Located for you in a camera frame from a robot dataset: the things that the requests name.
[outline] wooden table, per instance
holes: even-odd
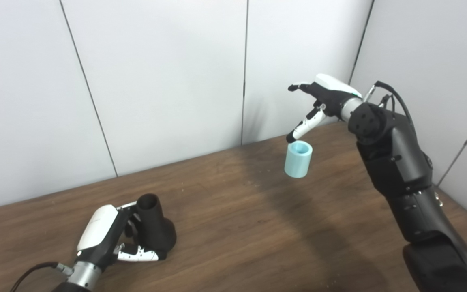
[[[165,261],[109,267],[96,292],[417,291],[405,242],[346,127],[309,133],[303,179],[284,173],[278,137],[0,207],[0,292],[39,262],[71,265],[98,207],[148,192],[175,223],[176,247]],[[442,200],[467,241],[467,212]],[[48,292],[63,279],[39,270],[19,291]]]

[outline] wire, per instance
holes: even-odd
[[[413,133],[416,133],[416,128],[413,126],[413,121],[412,121],[412,116],[410,115],[410,111],[408,111],[408,107],[406,107],[405,102],[403,101],[401,96],[397,93],[397,91],[395,91],[394,88],[392,88],[387,83],[381,82],[379,80],[376,81],[376,83],[374,83],[374,85],[376,87],[384,88],[384,89],[388,90],[389,92],[391,92],[391,94],[393,94],[393,96],[397,99],[397,101],[399,102],[399,104],[403,108],[403,111],[405,112],[405,116],[406,116],[406,118],[408,118],[408,122],[410,123],[410,126],[412,127]]]
[[[392,95],[392,112],[395,113],[395,98],[394,98],[394,94]]]
[[[33,271],[39,270],[40,268],[56,268],[58,264],[59,264],[58,262],[50,261],[50,262],[43,262],[42,264],[33,266],[32,268],[24,272],[24,274],[16,281],[16,283],[10,289],[10,292],[15,292],[17,290],[17,287],[19,287],[19,284],[21,284],[21,282],[24,280],[24,278],[30,275]]]

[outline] robotic arm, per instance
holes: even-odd
[[[375,87],[398,98],[405,115],[367,103]],[[315,109],[287,136],[302,137],[325,116],[348,123],[371,181],[387,200],[406,241],[403,257],[421,292],[467,292],[467,245],[444,215],[432,186],[432,163],[417,142],[406,105],[380,81],[364,99],[354,88],[318,74],[311,84],[291,85],[316,98]]]
[[[133,237],[135,243],[119,244],[123,233]],[[117,208],[102,206],[80,238],[69,277],[53,292],[90,292],[100,274],[115,261],[163,260],[175,244],[174,224],[163,217],[156,195],[146,194]]]

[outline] light blue cup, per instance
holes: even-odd
[[[306,176],[313,147],[304,141],[295,141],[287,146],[284,171],[293,178]]]

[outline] black cup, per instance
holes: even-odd
[[[160,201],[155,194],[141,196],[137,201],[137,211],[141,220],[139,243],[145,249],[155,251],[159,259],[164,259],[176,244],[174,224],[163,217]]]

